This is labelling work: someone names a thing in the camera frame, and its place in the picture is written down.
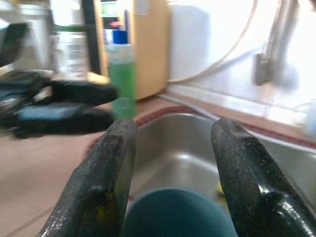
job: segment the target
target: white wall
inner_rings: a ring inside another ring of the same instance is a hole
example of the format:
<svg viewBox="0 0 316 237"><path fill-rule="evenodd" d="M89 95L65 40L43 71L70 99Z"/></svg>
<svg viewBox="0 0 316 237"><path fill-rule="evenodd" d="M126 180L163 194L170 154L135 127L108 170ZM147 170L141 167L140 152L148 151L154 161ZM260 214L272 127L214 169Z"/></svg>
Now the white wall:
<svg viewBox="0 0 316 237"><path fill-rule="evenodd" d="M222 32L216 31L217 36L211 39L213 48L227 45L221 44L220 38L236 40L236 31L230 33L227 29L241 30L245 17L242 21L234 19L238 18L237 13L248 16L252 6L252 1L240 2L242 2L240 8L235 6L235 10L231 11L228 6L230 11L222 13L226 14L225 23L222 24L225 29ZM255 54L261 51L262 44L268 38L276 2L276 0L259 0L249 30L237 49L222 65L207 76L170 83L168 91L285 124L297 125L302 121L306 106L301 105L316 98L315 10L311 11L310 7L300 9L282 78L263 86L256 86L253 83Z"/></svg>

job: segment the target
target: blue bottle cap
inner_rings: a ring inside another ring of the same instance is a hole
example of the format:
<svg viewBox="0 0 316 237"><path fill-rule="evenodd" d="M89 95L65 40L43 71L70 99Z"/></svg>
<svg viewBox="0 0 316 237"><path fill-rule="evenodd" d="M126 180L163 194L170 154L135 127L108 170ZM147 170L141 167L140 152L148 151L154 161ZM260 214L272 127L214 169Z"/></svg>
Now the blue bottle cap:
<svg viewBox="0 0 316 237"><path fill-rule="evenodd" d="M113 43L127 44L127 31L113 30Z"/></svg>

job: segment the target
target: white jar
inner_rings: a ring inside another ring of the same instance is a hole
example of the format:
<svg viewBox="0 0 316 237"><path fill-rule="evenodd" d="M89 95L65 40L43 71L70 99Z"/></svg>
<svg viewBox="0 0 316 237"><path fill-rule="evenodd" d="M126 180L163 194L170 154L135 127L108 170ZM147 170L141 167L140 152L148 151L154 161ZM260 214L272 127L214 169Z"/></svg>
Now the white jar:
<svg viewBox="0 0 316 237"><path fill-rule="evenodd" d="M90 71L85 28L55 26L54 61L61 79L87 80Z"/></svg>

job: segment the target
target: stainless steel sink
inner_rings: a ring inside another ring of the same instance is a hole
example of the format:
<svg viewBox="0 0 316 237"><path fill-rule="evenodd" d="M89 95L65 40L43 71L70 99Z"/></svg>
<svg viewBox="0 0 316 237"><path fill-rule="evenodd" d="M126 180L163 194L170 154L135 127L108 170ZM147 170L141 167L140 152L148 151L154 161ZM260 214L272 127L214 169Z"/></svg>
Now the stainless steel sink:
<svg viewBox="0 0 316 237"><path fill-rule="evenodd" d="M222 201L216 191L219 176L210 138L214 122L198 115L168 114L140 127L130 195L179 187ZM260 140L316 206L316 154Z"/></svg>

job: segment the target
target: gloved hand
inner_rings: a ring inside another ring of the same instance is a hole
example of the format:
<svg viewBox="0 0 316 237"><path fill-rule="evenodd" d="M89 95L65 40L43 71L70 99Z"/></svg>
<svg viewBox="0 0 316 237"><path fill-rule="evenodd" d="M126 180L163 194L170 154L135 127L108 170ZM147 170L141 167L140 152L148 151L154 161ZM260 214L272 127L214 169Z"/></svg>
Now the gloved hand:
<svg viewBox="0 0 316 237"><path fill-rule="evenodd" d="M52 94L36 101L45 87L51 87ZM90 106L116 98L110 84L50 80L38 72L12 71L0 77L0 127L18 138L104 131L114 121L111 113Z"/></svg>

